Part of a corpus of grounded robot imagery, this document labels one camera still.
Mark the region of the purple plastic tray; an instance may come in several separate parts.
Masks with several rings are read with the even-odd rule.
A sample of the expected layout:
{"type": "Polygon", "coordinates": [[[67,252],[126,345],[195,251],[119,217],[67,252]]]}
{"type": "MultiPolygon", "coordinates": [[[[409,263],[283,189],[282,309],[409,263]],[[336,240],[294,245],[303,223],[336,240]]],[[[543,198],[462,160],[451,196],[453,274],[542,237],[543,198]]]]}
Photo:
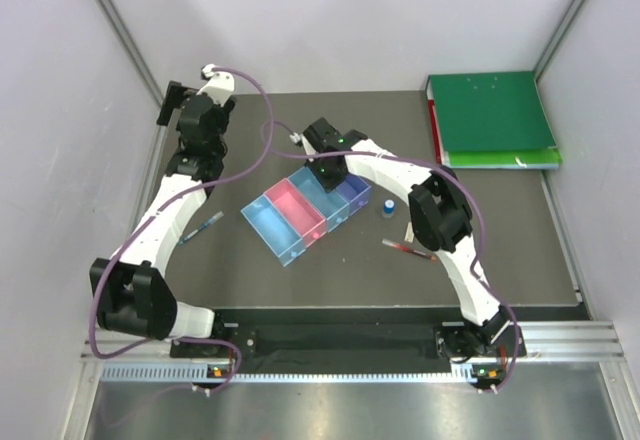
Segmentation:
{"type": "Polygon", "coordinates": [[[349,216],[354,216],[369,204],[371,186],[361,177],[348,174],[336,191],[349,203],[349,216]]]}

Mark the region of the light blue tray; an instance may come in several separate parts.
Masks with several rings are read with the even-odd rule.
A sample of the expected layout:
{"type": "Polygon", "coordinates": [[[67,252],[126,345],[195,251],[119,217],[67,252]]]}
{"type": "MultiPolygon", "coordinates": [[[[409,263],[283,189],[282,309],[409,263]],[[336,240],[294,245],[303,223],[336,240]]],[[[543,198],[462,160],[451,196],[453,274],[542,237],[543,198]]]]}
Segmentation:
{"type": "Polygon", "coordinates": [[[327,231],[332,232],[349,217],[349,202],[336,191],[326,192],[308,167],[288,177],[311,205],[324,217],[327,231]]]}
{"type": "Polygon", "coordinates": [[[241,213],[283,267],[306,251],[303,238],[265,195],[245,206],[241,213]]]}

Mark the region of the red folder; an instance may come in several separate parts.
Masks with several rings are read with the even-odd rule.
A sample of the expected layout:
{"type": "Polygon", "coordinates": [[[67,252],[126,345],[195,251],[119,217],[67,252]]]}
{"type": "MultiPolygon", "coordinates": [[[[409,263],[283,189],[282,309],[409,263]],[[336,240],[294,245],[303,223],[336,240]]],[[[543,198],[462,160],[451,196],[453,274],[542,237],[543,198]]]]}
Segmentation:
{"type": "Polygon", "coordinates": [[[434,142],[434,152],[435,152],[436,162],[438,164],[442,164],[442,144],[441,144],[439,125],[437,121],[434,100],[428,99],[428,111],[429,111],[429,118],[430,118],[430,124],[431,124],[431,130],[432,130],[432,136],[433,136],[433,142],[434,142]]]}

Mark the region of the dark green binder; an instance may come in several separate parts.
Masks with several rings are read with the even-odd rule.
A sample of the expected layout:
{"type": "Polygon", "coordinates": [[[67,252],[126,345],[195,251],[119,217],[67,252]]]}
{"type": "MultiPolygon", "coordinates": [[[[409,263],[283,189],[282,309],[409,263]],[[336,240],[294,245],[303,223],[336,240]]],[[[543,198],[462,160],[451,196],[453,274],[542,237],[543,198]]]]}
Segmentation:
{"type": "Polygon", "coordinates": [[[428,79],[449,153],[556,145],[531,71],[437,74],[428,79]]]}

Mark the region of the light green folder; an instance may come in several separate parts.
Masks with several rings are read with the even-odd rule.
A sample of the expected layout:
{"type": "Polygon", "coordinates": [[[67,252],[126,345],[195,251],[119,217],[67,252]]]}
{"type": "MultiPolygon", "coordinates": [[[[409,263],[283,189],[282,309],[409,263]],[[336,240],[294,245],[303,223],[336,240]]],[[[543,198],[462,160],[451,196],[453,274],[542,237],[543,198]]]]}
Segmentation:
{"type": "Polygon", "coordinates": [[[553,170],[562,164],[556,148],[494,152],[447,152],[441,164],[453,169],[553,170]]]}

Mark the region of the pink plastic tray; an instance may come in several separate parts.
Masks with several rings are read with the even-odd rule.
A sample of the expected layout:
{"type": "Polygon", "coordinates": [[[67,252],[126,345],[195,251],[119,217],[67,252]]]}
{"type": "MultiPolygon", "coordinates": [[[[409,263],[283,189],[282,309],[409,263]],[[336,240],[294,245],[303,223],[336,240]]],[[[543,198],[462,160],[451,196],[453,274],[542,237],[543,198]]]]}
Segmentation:
{"type": "Polygon", "coordinates": [[[325,217],[289,179],[280,180],[265,195],[303,239],[306,247],[310,247],[328,232],[325,217]]]}

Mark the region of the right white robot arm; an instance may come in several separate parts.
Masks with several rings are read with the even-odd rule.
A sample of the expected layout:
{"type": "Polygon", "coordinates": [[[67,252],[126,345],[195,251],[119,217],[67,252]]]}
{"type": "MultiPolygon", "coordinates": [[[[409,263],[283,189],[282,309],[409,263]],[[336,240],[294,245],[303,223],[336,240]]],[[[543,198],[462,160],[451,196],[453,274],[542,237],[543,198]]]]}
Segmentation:
{"type": "Polygon", "coordinates": [[[489,286],[473,237],[473,203],[452,171],[403,160],[357,130],[340,133],[324,118],[290,138],[302,147],[325,190],[334,190],[351,174],[407,204],[415,238],[436,255],[457,294],[464,322],[457,334],[462,357],[506,352],[508,334],[514,338],[512,353],[520,354],[521,330],[513,310],[489,286]]]}

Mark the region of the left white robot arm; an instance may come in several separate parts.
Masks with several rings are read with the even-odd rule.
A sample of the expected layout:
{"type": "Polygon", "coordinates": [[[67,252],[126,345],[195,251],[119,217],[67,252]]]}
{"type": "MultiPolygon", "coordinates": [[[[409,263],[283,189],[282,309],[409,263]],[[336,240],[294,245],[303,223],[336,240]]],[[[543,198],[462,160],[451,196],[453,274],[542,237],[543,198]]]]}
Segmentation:
{"type": "Polygon", "coordinates": [[[139,236],[116,263],[100,258],[90,268],[92,290],[100,298],[96,320],[101,329],[155,340],[191,337],[194,347],[209,357],[226,347],[227,334],[215,325],[214,312],[177,301],[165,272],[189,221],[222,174],[234,90],[235,79],[228,72],[208,75],[198,90],[169,83],[158,122],[177,121],[177,150],[137,226],[139,236]]]}

